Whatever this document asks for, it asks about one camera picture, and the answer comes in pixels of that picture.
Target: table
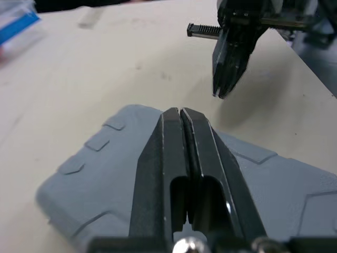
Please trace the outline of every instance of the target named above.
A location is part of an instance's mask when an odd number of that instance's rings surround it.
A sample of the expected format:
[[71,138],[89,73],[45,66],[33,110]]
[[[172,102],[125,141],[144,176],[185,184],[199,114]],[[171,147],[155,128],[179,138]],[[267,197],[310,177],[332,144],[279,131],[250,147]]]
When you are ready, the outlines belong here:
[[337,173],[337,100],[276,31],[258,41],[226,99],[211,95],[215,0],[41,15],[44,36],[0,62],[0,251],[73,252],[34,202],[37,187],[127,104],[203,112],[215,129]]

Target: screw head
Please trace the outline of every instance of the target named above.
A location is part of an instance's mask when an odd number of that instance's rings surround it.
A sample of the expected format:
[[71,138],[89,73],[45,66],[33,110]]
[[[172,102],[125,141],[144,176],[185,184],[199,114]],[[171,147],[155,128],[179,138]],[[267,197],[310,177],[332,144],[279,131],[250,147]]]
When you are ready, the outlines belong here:
[[257,253],[289,253],[283,244],[268,237],[256,238],[252,243],[252,249]]
[[172,253],[211,253],[211,251],[202,240],[186,237],[175,243]]

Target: blue object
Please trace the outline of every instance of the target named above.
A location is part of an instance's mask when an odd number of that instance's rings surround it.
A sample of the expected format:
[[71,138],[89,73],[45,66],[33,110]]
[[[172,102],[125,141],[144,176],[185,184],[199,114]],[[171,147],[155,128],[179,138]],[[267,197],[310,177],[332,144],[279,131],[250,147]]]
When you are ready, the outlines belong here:
[[0,29],[0,45],[39,20],[40,18],[32,11],[4,26]]

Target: gray floor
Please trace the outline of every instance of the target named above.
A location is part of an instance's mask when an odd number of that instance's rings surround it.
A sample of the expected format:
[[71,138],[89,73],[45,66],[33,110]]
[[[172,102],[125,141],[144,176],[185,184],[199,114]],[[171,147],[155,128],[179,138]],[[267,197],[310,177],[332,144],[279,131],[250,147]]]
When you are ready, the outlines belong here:
[[[329,33],[332,32],[332,28],[328,22],[322,22],[320,31]],[[329,48],[322,49],[303,42],[305,36],[305,34],[297,36],[292,45],[293,49],[331,93],[337,97],[337,39]]]

